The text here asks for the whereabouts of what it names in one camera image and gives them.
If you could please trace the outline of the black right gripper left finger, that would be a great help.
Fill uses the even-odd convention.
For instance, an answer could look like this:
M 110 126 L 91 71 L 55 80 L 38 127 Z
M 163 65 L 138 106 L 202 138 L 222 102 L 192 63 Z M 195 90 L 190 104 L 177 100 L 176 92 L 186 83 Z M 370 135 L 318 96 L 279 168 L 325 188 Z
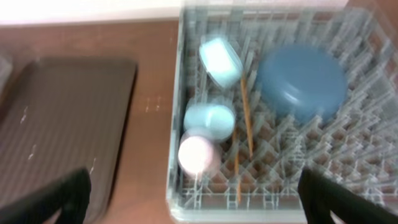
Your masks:
M 43 223 L 57 211 L 58 224 L 82 224 L 90 203 L 91 179 L 87 168 L 75 169 L 1 209 L 1 223 Z

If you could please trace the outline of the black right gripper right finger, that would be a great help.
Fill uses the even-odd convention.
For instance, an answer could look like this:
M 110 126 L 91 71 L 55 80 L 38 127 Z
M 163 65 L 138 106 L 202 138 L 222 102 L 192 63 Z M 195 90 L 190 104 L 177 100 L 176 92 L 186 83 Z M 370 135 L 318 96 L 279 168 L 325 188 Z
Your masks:
M 308 223 L 397 223 L 397 215 L 350 192 L 309 168 L 302 170 L 298 194 Z

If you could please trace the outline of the wooden chopstick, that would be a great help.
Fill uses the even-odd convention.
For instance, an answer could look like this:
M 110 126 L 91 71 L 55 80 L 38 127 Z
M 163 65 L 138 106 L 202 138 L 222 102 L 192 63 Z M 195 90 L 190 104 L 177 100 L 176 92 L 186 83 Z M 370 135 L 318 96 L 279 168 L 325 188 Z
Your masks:
M 247 133 L 248 148 L 249 148 L 249 158 L 250 158 L 250 160 L 252 160 L 254 142 L 253 142 L 253 137 L 252 137 L 251 111 L 250 111 L 250 105 L 249 105 L 249 100 L 248 100 L 246 74 L 244 72 L 241 77 L 241 94 L 242 94 L 242 101 L 243 101 L 244 119 L 245 119 L 245 124 L 246 124 L 246 133 Z
M 232 140 L 233 146 L 236 148 L 234 157 L 234 174 L 236 178 L 236 200 L 239 205 L 241 203 L 241 181 L 239 176 L 239 131 L 237 128 L 234 129 Z

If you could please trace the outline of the dark blue plate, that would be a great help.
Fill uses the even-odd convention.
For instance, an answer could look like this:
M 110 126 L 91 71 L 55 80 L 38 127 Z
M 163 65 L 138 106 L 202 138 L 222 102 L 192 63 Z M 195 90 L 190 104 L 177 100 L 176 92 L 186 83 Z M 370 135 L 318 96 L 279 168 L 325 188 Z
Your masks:
M 348 81 L 337 59 L 309 45 L 290 44 L 264 55 L 255 85 L 278 118 L 307 123 L 316 115 L 334 117 L 346 99 Z

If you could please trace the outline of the pink cup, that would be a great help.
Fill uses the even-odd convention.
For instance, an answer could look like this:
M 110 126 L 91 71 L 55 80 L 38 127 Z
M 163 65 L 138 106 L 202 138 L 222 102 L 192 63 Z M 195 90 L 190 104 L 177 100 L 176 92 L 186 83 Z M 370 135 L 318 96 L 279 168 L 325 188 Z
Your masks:
M 208 130 L 193 128 L 183 133 L 178 148 L 178 164 L 191 179 L 212 178 L 217 174 L 221 156 Z

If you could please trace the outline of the light blue cup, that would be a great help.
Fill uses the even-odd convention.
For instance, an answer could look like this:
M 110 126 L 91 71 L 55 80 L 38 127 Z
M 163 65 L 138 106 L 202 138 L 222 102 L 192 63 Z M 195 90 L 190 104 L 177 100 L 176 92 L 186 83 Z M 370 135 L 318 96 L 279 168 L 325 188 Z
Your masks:
M 233 133 L 236 113 L 230 107 L 216 103 L 197 103 L 187 107 L 183 127 L 199 131 L 212 141 L 227 140 Z

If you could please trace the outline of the light blue small bowl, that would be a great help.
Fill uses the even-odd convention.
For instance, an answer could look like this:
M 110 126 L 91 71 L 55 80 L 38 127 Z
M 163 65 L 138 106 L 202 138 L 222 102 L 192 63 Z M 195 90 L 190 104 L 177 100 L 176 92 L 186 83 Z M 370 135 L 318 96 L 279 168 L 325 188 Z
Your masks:
M 243 75 L 242 61 L 225 38 L 202 43 L 199 56 L 206 72 L 221 89 L 231 88 Z

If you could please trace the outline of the grey dishwasher rack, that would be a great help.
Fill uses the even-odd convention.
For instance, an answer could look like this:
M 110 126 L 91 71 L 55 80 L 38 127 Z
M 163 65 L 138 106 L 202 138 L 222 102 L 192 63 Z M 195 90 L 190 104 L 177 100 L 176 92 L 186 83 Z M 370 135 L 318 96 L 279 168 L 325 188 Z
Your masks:
M 253 157 L 241 80 L 221 89 L 206 72 L 199 47 L 225 38 L 246 74 Z M 342 66 L 348 90 L 328 121 L 278 118 L 255 85 L 260 59 L 290 44 L 326 51 Z M 214 141 L 221 156 L 212 177 L 191 179 L 178 164 L 186 109 L 216 103 L 236 113 L 241 203 L 236 200 L 232 136 Z M 180 223 L 306 223 L 298 193 L 302 170 L 313 169 L 350 192 L 397 213 L 397 30 L 374 1 L 312 5 L 187 5 L 178 25 L 166 201 Z

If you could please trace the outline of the brown serving tray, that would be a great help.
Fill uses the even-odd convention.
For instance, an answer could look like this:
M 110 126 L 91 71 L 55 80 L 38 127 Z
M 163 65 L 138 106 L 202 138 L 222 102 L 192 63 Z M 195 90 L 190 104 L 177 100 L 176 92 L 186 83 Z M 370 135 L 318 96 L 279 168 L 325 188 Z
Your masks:
M 26 65 L 1 108 L 1 205 L 84 167 L 85 222 L 106 210 L 137 65 L 126 58 L 47 57 Z

